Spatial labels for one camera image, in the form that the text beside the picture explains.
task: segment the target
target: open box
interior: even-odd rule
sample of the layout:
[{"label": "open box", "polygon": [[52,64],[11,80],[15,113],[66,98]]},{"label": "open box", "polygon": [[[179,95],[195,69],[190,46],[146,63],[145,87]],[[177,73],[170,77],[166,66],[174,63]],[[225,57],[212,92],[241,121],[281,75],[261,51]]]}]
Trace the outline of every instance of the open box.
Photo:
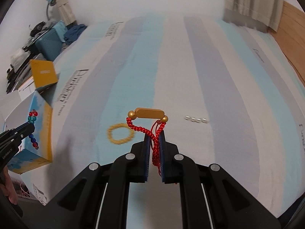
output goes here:
[{"label": "open box", "polygon": [[29,137],[22,140],[20,151],[8,163],[9,170],[22,174],[40,166],[52,162],[51,152],[51,118],[52,108],[35,91],[23,100],[6,118],[4,123],[4,131],[12,128],[17,128],[21,124],[28,121],[29,111],[35,109],[38,112],[37,120],[35,121],[34,138],[39,144],[39,149],[36,150]]}]

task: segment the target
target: multicolored beaded bracelet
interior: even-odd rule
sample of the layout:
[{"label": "multicolored beaded bracelet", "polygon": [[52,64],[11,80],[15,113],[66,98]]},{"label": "multicolored beaded bracelet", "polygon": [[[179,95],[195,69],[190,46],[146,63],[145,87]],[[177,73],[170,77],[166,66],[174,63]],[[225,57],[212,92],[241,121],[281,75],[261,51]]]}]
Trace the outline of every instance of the multicolored beaded bracelet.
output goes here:
[{"label": "multicolored beaded bracelet", "polygon": [[[29,123],[34,124],[35,121],[37,120],[37,116],[38,116],[37,111],[35,109],[33,109],[31,112],[29,112],[29,116],[28,116],[27,120],[29,121]],[[34,135],[30,134],[29,138],[31,139],[31,143],[33,144],[33,147],[36,150],[38,150],[39,146],[38,146],[38,143],[36,142],[36,139],[34,138]]]}]

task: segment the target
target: gold bead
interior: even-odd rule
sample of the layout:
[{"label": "gold bead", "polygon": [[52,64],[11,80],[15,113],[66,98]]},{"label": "gold bead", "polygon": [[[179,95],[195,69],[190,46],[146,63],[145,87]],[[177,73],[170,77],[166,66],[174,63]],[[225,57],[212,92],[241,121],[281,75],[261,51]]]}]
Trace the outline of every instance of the gold bead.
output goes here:
[{"label": "gold bead", "polygon": [[128,112],[128,117],[131,118],[132,120],[134,120],[137,118],[137,115],[135,114],[134,111],[131,110]]},{"label": "gold bead", "polygon": [[161,119],[162,123],[166,123],[168,122],[168,117],[165,115],[162,119]]}]

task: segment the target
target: bed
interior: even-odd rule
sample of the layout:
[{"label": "bed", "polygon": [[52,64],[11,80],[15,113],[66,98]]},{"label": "bed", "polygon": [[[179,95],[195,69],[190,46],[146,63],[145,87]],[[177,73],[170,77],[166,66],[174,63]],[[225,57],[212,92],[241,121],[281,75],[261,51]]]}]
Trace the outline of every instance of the bed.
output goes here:
[{"label": "bed", "polygon": [[[91,162],[111,163],[143,140],[141,132],[121,145],[107,138],[136,107],[164,110],[167,141],[196,163],[220,164],[274,216],[305,192],[305,88],[271,34],[148,14],[89,26],[54,63],[53,163],[22,174],[42,203]],[[150,164],[148,183],[131,184],[127,227],[182,228],[179,197]]]}]

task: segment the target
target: wooden headboard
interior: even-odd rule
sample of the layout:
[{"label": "wooden headboard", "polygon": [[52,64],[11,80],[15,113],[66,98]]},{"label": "wooden headboard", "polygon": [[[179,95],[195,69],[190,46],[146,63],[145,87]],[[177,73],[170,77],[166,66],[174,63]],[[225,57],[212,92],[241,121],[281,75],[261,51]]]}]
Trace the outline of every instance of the wooden headboard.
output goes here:
[{"label": "wooden headboard", "polygon": [[272,34],[305,86],[305,13],[284,2],[278,31],[269,28],[268,32]]}]

